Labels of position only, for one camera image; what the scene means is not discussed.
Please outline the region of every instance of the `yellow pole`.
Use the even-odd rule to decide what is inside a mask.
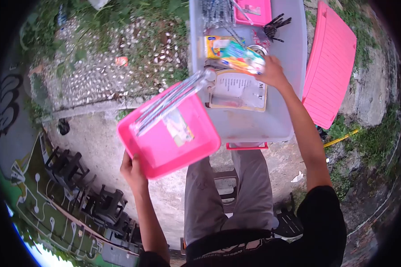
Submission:
[[[340,142],[340,141],[342,141],[342,140],[345,140],[345,139],[348,138],[349,136],[356,134],[358,131],[359,131],[358,129],[355,129],[355,130],[353,130],[351,133],[348,133],[347,135],[343,136],[342,138],[338,138],[338,139],[336,139],[336,140],[333,140],[333,141],[331,141],[331,142],[328,142],[328,143],[324,144],[324,148],[329,147],[329,146],[331,146],[331,145],[334,145],[335,143],[338,143],[338,142]]]

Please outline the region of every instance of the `hand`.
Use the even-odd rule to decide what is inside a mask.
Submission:
[[[264,60],[266,61],[264,73],[255,75],[256,80],[271,85],[282,93],[289,82],[283,74],[279,59],[276,56],[265,56]]]
[[[120,172],[128,182],[134,194],[148,192],[148,180],[140,169],[140,160],[137,154],[131,160],[125,150]]]

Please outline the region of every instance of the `painted wall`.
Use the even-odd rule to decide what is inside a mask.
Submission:
[[[5,201],[55,247],[97,266],[116,266],[118,262],[104,261],[101,253],[105,243],[101,239],[85,230],[79,237],[80,226],[50,203],[53,199],[68,211],[74,195],[54,184],[44,168],[52,147],[46,135],[31,126],[29,114],[24,110],[24,103],[30,99],[27,94],[30,83],[23,67],[9,70],[17,62],[16,53],[11,53],[5,61],[0,85],[0,185]],[[104,232],[90,218],[74,215],[94,231]],[[125,249],[115,250],[120,255],[127,254]],[[137,257],[129,255],[125,264],[120,265],[134,266],[136,261]]]

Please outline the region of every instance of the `gray pants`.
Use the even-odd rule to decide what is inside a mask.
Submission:
[[[278,219],[273,213],[269,172],[261,151],[232,151],[232,160],[239,188],[230,218],[224,214],[209,157],[188,167],[184,195],[184,238],[187,245],[222,230],[270,230],[278,227]]]

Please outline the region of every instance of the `sky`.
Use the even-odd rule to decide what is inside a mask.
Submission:
[[[9,215],[12,217],[13,211],[9,208],[9,206],[8,206],[8,211],[9,211]],[[41,245],[41,244],[36,244],[36,246],[30,247],[27,243],[25,243],[25,246],[27,247],[28,251],[33,255],[34,259],[37,260],[38,264],[40,264],[42,267],[49,267],[49,266],[73,267],[73,264],[71,262],[65,261],[61,257],[58,260],[58,258],[56,256],[52,255],[52,253],[44,250],[43,245]]]

